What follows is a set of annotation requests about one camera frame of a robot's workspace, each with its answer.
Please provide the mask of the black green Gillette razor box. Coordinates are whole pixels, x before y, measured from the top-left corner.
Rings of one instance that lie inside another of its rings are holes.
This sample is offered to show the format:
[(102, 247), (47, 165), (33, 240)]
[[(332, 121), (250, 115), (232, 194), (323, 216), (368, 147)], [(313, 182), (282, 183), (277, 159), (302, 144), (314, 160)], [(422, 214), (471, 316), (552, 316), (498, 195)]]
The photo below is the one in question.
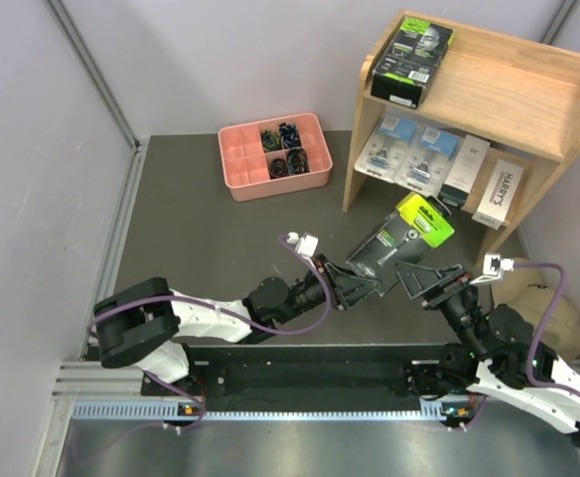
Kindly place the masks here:
[(436, 198), (411, 192), (349, 253), (347, 264), (375, 281), (382, 296), (398, 284), (400, 261), (416, 264), (454, 234), (450, 216)]

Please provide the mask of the white Harry's razor box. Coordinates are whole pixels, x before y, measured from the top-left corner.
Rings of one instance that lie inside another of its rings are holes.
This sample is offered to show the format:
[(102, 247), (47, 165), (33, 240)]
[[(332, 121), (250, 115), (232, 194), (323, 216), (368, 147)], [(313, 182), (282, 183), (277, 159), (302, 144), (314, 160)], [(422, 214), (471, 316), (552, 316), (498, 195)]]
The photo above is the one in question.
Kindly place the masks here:
[(493, 169), (487, 188), (472, 215), (472, 219), (477, 223), (498, 230), (507, 218), (523, 172), (523, 166), (500, 159)]

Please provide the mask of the blue white razor blister pack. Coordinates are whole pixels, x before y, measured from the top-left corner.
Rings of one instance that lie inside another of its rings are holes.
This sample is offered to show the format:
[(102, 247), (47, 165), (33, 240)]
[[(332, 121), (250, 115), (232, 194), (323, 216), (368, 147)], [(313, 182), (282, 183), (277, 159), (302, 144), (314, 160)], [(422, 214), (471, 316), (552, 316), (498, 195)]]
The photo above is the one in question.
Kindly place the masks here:
[(355, 164), (357, 172), (394, 183), (418, 123), (386, 114), (377, 124)]

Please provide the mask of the white razor box dark end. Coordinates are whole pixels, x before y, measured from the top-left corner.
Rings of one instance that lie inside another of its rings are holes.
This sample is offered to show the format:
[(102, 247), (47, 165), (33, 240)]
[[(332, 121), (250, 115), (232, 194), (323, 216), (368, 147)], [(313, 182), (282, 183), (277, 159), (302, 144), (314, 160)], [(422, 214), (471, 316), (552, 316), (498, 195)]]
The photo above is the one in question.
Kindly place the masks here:
[(439, 190), (438, 198), (442, 203), (457, 209), (466, 205), (490, 147), (489, 141), (477, 136), (464, 138)]

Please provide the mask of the black green face-print razor box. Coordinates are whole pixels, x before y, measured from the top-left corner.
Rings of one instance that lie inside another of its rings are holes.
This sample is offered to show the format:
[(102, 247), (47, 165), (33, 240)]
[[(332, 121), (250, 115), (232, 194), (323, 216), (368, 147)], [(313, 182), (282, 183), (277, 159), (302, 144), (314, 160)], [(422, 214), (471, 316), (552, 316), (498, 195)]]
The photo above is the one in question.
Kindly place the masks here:
[(370, 94), (417, 109), (452, 46), (455, 31), (405, 16), (372, 69)]

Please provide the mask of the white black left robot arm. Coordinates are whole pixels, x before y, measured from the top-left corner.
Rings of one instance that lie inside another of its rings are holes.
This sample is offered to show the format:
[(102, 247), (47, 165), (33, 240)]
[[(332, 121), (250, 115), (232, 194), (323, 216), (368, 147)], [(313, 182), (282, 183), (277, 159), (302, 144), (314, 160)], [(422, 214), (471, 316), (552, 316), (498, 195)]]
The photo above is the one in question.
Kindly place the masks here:
[(136, 366), (182, 395), (198, 379), (182, 338), (258, 344), (314, 308), (325, 313), (348, 309), (380, 288), (376, 277), (340, 268), (323, 255), (311, 260), (294, 284), (268, 277), (234, 301), (191, 297), (154, 277), (98, 302), (87, 332), (97, 342), (104, 368)]

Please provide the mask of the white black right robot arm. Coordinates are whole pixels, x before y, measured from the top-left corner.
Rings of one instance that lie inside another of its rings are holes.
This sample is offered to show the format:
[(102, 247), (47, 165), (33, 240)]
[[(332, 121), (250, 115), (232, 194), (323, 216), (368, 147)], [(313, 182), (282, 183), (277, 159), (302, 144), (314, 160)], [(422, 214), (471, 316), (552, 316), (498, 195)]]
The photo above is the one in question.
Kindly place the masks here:
[(497, 281), (519, 262), (490, 253), (481, 276), (462, 266), (433, 269), (400, 261), (395, 271), (411, 299), (442, 313), (457, 336), (437, 364), (425, 371), (409, 368), (410, 391), (442, 398), (460, 392), (501, 400), (547, 422), (580, 449), (580, 374), (542, 339), (515, 309), (497, 305), (484, 312), (478, 287)]

